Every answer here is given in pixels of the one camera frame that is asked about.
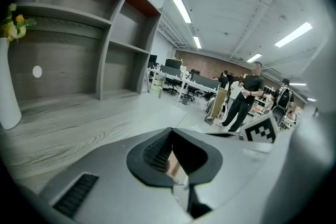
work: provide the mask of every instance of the computer monitor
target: computer monitor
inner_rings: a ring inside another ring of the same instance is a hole
[[[156,59],[157,59],[157,55],[151,54],[149,56],[149,61],[148,62],[156,63]]]
[[[165,66],[180,69],[181,64],[182,64],[182,61],[178,61],[174,59],[166,59]]]

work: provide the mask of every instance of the black pants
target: black pants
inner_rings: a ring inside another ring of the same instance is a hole
[[[227,113],[226,120],[222,122],[223,126],[228,126],[230,122],[234,119],[236,114],[238,113],[237,120],[234,124],[232,124],[229,132],[235,132],[238,130],[240,125],[243,123],[247,113],[252,108],[252,105],[246,103],[245,101],[236,98],[232,103],[229,112]]]

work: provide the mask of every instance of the black shirt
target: black shirt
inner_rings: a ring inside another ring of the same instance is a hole
[[[228,83],[229,80],[227,79],[227,77],[221,76],[218,78],[218,81],[222,84],[220,87],[225,89],[226,84]]]
[[[244,89],[250,92],[257,92],[259,91],[259,89],[264,90],[265,87],[265,81],[262,76],[247,75],[243,80],[243,83]],[[240,93],[237,98],[244,100],[248,104],[252,105],[255,97],[250,95],[245,99],[243,94]]]
[[[271,110],[277,105],[277,98],[279,96],[279,93],[280,93],[280,88],[275,90],[275,92],[272,93],[272,96],[274,97],[274,101],[273,101],[273,106]],[[291,95],[289,102],[294,102],[294,94]]]

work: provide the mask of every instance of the person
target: person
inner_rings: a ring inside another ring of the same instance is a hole
[[[295,104],[294,104],[294,94],[293,94],[292,90],[289,89],[290,80],[289,79],[283,79],[281,83],[282,83],[282,86],[279,89],[275,90],[275,92],[273,92],[272,95],[271,95],[271,98],[273,100],[273,106],[272,106],[271,109],[273,109],[277,105],[277,103],[279,101],[278,99],[280,98],[281,94],[284,92],[285,89],[289,90],[289,98],[288,98],[289,100],[287,100],[287,102],[288,101],[290,102],[289,107],[291,109],[293,109],[294,106],[295,106]],[[287,106],[288,104],[287,103],[286,104],[281,104],[281,105],[283,107],[285,107],[286,110],[288,109],[288,106]]]
[[[219,78],[214,78],[213,80],[217,80],[221,83],[220,87],[225,89],[227,83],[228,83],[228,79],[227,79],[227,74],[229,74],[229,71],[225,70],[224,73],[221,74],[221,76]]]
[[[242,87],[239,95],[233,102],[226,117],[226,120],[220,123],[221,129],[228,126],[238,113],[237,120],[232,124],[229,132],[235,132],[243,123],[247,113],[252,108],[254,99],[257,96],[262,96],[265,87],[265,80],[260,75],[263,65],[261,62],[254,62],[252,65],[252,75],[247,75],[239,87]]]
[[[275,118],[278,126],[280,126],[288,108],[294,109],[294,94],[289,88],[289,79],[282,80],[282,86],[272,93],[273,100],[273,117]]]
[[[240,87],[239,84],[241,84],[244,80],[243,76],[240,76],[237,81],[232,82],[230,86],[230,96],[227,102],[227,109],[230,109],[231,105],[233,104],[233,101],[237,98],[237,96],[240,93]]]
[[[296,121],[296,115],[293,113],[293,111],[288,111],[287,118],[293,122]]]

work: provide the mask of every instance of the trash bin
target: trash bin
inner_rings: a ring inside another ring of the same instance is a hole
[[[161,92],[161,87],[153,85],[151,88],[150,94],[159,98],[160,92]]]
[[[188,104],[188,98],[187,97],[182,99],[182,104]]]

